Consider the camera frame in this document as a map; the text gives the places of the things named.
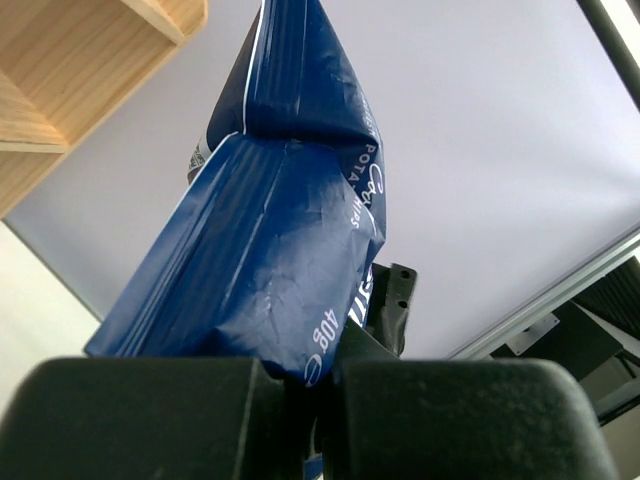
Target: white ceiling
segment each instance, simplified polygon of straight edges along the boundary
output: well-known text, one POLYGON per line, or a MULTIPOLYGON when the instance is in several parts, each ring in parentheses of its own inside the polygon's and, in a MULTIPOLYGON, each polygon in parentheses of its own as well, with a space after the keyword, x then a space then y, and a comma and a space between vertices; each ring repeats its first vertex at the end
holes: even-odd
MULTIPOLYGON (((640 115, 575 0, 325 0, 385 141, 388 243, 441 357, 640 224, 640 115)), ((99 315, 186 187, 257 10, 206 30, 8 217, 99 315)))

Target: wooden shelf board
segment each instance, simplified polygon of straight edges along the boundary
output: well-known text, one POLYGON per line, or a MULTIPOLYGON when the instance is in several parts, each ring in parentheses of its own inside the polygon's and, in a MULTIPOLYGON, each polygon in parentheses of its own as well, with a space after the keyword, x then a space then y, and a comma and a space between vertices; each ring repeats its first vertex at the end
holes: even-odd
POLYGON ((0 150, 64 152, 66 142, 20 90, 0 72, 0 150))
POLYGON ((120 0, 131 10, 140 15, 149 25, 162 33, 176 45, 181 45, 186 36, 176 25, 158 0, 120 0))
POLYGON ((56 166, 59 153, 0 152, 0 218, 56 166))
POLYGON ((0 0, 0 218, 206 17, 207 0, 0 0))

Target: crumpled plastic packaging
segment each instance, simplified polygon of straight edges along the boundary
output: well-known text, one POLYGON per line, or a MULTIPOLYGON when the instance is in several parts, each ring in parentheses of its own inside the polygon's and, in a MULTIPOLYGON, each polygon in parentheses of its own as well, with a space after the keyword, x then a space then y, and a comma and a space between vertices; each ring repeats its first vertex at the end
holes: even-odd
POLYGON ((86 352, 255 356, 315 385, 386 232, 380 135, 319 0, 263 1, 189 176, 86 352))

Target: metal frame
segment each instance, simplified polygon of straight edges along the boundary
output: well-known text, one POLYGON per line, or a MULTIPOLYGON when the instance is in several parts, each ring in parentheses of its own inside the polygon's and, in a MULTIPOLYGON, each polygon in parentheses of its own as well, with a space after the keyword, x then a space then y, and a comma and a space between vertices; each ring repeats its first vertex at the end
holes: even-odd
POLYGON ((602 427, 638 405, 640 405, 640 379, 634 378, 597 401, 594 410, 602 427))
MULTIPOLYGON (((640 111, 638 65, 600 0, 576 0, 602 43, 620 79, 640 111)), ((636 0, 627 0, 630 6, 636 0)), ((629 259, 640 247, 640 224, 589 259, 533 301, 453 353, 453 358, 484 358, 509 338, 530 327, 576 294, 629 259)))

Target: white wall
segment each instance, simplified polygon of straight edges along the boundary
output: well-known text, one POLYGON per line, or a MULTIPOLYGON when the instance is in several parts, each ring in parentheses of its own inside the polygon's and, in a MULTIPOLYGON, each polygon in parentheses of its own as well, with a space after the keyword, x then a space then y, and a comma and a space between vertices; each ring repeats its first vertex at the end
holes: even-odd
POLYGON ((38 363, 80 355, 95 317, 0 222, 0 412, 38 363))

